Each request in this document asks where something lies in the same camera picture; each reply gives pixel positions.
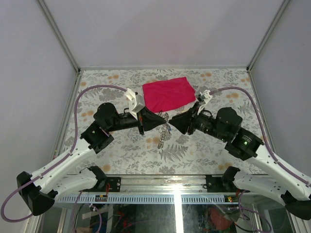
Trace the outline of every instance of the white wall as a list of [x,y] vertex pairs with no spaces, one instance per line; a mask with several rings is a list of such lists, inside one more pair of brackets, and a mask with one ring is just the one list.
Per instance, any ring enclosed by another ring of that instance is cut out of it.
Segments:
[[292,1],[252,71],[279,155],[311,176],[311,1]]
[[[16,176],[47,163],[74,81],[74,71],[34,0],[0,4],[0,203],[17,188]],[[28,214],[19,195],[5,209]],[[0,232],[22,223],[0,220]]]
[[282,0],[46,0],[81,67],[247,66]]

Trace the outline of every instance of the floral tablecloth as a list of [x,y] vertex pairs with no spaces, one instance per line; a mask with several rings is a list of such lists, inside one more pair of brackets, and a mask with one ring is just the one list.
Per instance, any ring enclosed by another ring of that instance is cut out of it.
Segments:
[[[224,86],[239,86],[251,93],[250,79],[245,69],[146,69],[146,70],[85,70],[79,93],[97,84],[113,84],[143,95],[144,83],[187,77],[196,91]],[[103,102],[113,103],[119,112],[128,103],[122,91],[96,88],[86,92],[78,104],[78,131],[82,133],[92,122],[93,114]],[[193,103],[167,112],[169,117],[186,111]],[[242,126],[262,138],[258,120],[248,97],[239,91],[224,91],[213,96],[207,109],[213,115],[222,107],[232,107],[243,118]],[[225,143],[196,131],[182,135],[175,127],[166,134],[163,148],[158,149],[161,127],[139,135],[138,129],[112,132],[115,140],[102,152],[88,158],[71,173],[86,166],[99,166],[107,174],[222,174],[228,166],[248,173],[263,173],[260,169],[228,154]],[[63,150],[73,143],[74,121],[70,119]]]

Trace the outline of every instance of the pink cloth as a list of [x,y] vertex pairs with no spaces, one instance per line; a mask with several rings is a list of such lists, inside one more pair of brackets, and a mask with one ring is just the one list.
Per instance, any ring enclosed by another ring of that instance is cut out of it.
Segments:
[[196,100],[195,90],[186,77],[146,83],[142,90],[146,107],[154,113],[180,108]]

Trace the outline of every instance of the cable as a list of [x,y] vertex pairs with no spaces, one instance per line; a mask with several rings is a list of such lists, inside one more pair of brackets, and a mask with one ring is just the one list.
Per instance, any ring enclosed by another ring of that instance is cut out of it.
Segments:
[[236,222],[234,223],[234,225],[235,225],[237,228],[240,228],[242,231],[250,232],[250,233],[253,233],[253,232],[254,232],[254,231],[246,230],[246,229],[240,227]]
[[[113,216],[121,216],[121,215],[113,215]],[[108,218],[107,221],[109,221],[111,218],[113,218],[113,216],[111,216],[110,218]]]
[[251,97],[251,95],[246,91],[244,90],[243,88],[240,88],[240,87],[237,87],[237,86],[229,86],[229,87],[223,87],[223,88],[219,88],[217,90],[213,90],[210,92],[210,95],[214,95],[216,94],[217,92],[220,92],[220,91],[225,91],[225,90],[239,90],[239,91],[242,91],[244,92],[248,98],[251,100],[251,103],[254,107],[254,110],[255,110],[255,113],[256,113],[256,116],[257,116],[257,119],[258,119],[258,122],[259,122],[259,125],[260,125],[260,129],[261,129],[261,133],[262,133],[262,137],[263,137],[263,140],[264,140],[264,143],[266,144],[266,147],[267,147],[267,150],[269,151],[269,154],[271,155],[271,157],[273,158],[273,160],[276,162],[276,164],[278,164],[281,168],[283,168],[287,173],[289,173],[290,175],[294,176],[296,179],[298,179],[299,181],[301,181],[302,183],[304,183],[305,185],[311,187],[311,184],[302,179],[301,177],[297,176],[295,173],[293,173],[292,171],[290,171],[287,167],[285,167],[278,159],[277,157],[274,155],[272,149],[270,148],[269,146],[269,143],[268,143],[268,140],[265,136],[265,132],[264,132],[264,127],[263,127],[263,124],[261,122],[261,119],[260,119],[260,115],[259,115],[259,111],[257,110],[257,107],[256,107],[256,104],[253,100],[253,98]]
[[[240,195],[240,198],[239,198],[239,209],[240,209],[241,215],[242,215],[242,217],[243,217],[243,220],[244,220],[250,227],[252,227],[255,231],[258,231],[258,232],[261,232],[261,233],[270,233],[270,232],[272,231],[272,226],[271,226],[270,222],[268,221],[268,219],[267,219],[265,216],[263,216],[261,213],[255,211],[255,210],[252,210],[252,209],[249,209],[249,208],[245,208],[245,207],[243,207],[243,206],[241,205],[241,200],[242,200],[242,196],[243,196],[244,193],[245,193],[245,190],[242,191],[242,193],[241,193],[241,195]],[[245,215],[243,214],[243,210],[246,210],[246,211],[249,211],[249,212],[251,212],[251,213],[257,214],[262,220],[264,220],[264,221],[268,224],[269,230],[268,230],[267,232],[266,232],[266,231],[263,231],[263,230],[260,230],[260,229],[258,229],[255,225],[253,225],[252,223],[250,223],[249,220],[247,220],[247,219],[245,218]]]
[[235,197],[236,197],[236,198],[238,197],[239,193],[240,193],[240,189],[238,189],[237,192],[236,192],[236,194],[235,194]]
[[83,168],[82,170],[79,171],[79,173],[81,173],[81,171],[83,171],[84,169],[87,169],[87,167]]
[[[73,204],[73,208],[72,208],[72,211],[71,211],[71,216],[70,216],[70,219],[71,219],[71,230],[74,232],[74,233],[77,233],[75,227],[74,227],[74,212],[76,210],[76,207],[78,205],[78,200],[80,199],[80,196],[82,194],[83,191],[80,191],[79,195],[77,196],[77,199],[76,201],[74,202]],[[98,227],[98,230],[96,231],[96,233],[99,233],[101,227],[102,227],[102,214],[101,212],[99,211],[99,209],[97,209],[94,205],[91,204],[91,207],[93,209],[95,209],[97,212],[98,212],[98,215],[99,215],[99,227]]]
[[109,189],[110,189],[110,184],[106,184],[106,197],[107,197],[107,200],[108,200],[108,193],[109,193]]
[[107,136],[107,137],[109,137],[109,136],[110,136],[110,135],[109,135],[108,133],[106,133],[106,131],[105,131],[105,130],[103,130],[101,127],[99,127],[99,128],[103,131],[103,133],[104,133],[104,134],[106,134],[106,136]]
[[115,224],[114,228],[116,228],[117,224],[120,222],[121,219],[122,219],[122,215],[119,217],[119,220],[118,220],[117,223]]
[[246,215],[244,215],[244,216],[245,216],[245,218],[246,218],[247,221],[250,221],[250,220],[251,220],[248,216],[246,216]]
[[78,209],[77,215],[80,213],[82,207],[83,207],[83,205],[81,205],[80,208]]
[[32,180],[30,180],[29,182],[25,183],[24,185],[22,185],[21,187],[19,187],[18,189],[16,189],[15,191],[13,191],[3,202],[2,206],[1,206],[1,211],[0,211],[0,214],[1,214],[1,217],[4,221],[7,221],[7,222],[21,222],[21,221],[24,221],[26,219],[29,219],[31,216],[33,216],[32,214],[26,216],[26,217],[23,217],[23,218],[20,218],[20,219],[9,219],[7,218],[7,216],[5,216],[5,213],[4,213],[4,208],[7,204],[7,202],[12,198],[12,196],[14,196],[16,193],[18,193],[19,191],[21,191],[23,188],[27,187],[28,185],[36,182],[38,179],[40,179],[41,177],[43,177],[44,175],[46,175],[48,172],[50,172],[51,170],[53,170],[55,167],[57,167],[58,165],[60,165],[63,161],[65,161],[70,155],[71,153],[73,152],[76,144],[77,144],[77,140],[78,140],[78,120],[77,120],[77,109],[78,109],[78,102],[79,102],[79,99],[81,98],[81,96],[91,90],[91,89],[94,89],[94,88],[103,88],[103,87],[109,87],[109,88],[115,88],[115,89],[118,89],[118,90],[121,90],[121,91],[126,91],[126,89],[122,88],[122,87],[118,87],[118,86],[113,86],[113,85],[95,85],[95,86],[90,86],[86,89],[84,89],[83,91],[81,91],[81,93],[78,95],[75,103],[74,103],[74,141],[73,141],[73,144],[72,144],[72,147],[69,151],[69,153],[64,156],[64,158],[62,158],[61,160],[59,160],[57,163],[55,163],[53,166],[51,166],[50,168],[46,169],[42,174],[41,176],[37,176],[35,178],[33,178]]
[[79,193],[76,201],[73,204],[73,208],[72,208],[71,216],[70,216],[70,219],[71,219],[71,230],[74,231],[75,233],[77,233],[77,232],[76,232],[76,230],[74,228],[74,212],[76,210],[76,207],[77,207],[77,204],[78,204],[78,200],[80,199],[81,194],[82,194],[82,191]]

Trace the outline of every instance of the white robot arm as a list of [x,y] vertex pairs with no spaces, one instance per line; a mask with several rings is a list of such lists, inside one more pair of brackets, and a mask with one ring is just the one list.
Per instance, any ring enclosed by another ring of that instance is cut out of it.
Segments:
[[[145,131],[166,123],[165,119],[145,107],[142,96],[130,89],[125,92],[125,95],[129,99],[129,108],[125,109],[128,110],[127,112],[124,110],[119,114],[113,104],[101,104],[94,114],[94,122],[77,139],[74,149],[65,151],[31,174],[24,171],[17,176],[18,187],[36,179],[19,192],[34,216],[46,212],[53,206],[55,200],[68,194],[80,190],[90,191],[90,189],[105,191],[107,179],[104,172],[97,166],[83,169],[77,175],[66,175],[114,140],[108,132],[138,127],[139,133],[144,134]],[[45,171],[51,167],[53,169],[46,173]]]
[[284,205],[293,215],[311,219],[311,178],[276,154],[271,155],[260,138],[241,127],[242,118],[232,108],[221,108],[215,118],[211,112],[203,110],[202,106],[210,100],[208,91],[200,94],[198,100],[187,112],[174,116],[169,123],[183,134],[199,130],[226,142],[225,149],[229,154],[256,165],[274,178],[274,181],[259,178],[231,166],[222,176],[227,190],[238,188],[264,195]]

